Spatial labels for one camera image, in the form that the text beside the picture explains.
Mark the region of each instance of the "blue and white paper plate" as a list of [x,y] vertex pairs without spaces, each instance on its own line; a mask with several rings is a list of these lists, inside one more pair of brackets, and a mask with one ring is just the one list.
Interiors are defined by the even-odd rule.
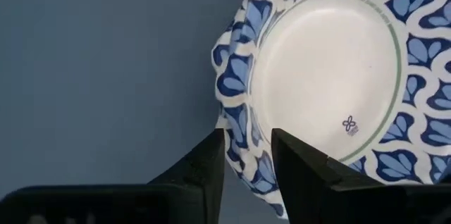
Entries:
[[212,62],[228,162],[282,218],[275,127],[384,183],[451,167],[451,0],[244,0]]

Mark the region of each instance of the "gray background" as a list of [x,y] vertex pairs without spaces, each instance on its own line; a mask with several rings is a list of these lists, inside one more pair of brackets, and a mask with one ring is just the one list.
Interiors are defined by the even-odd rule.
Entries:
[[[0,197],[147,182],[214,127],[241,0],[0,0]],[[278,223],[226,167],[221,223]]]

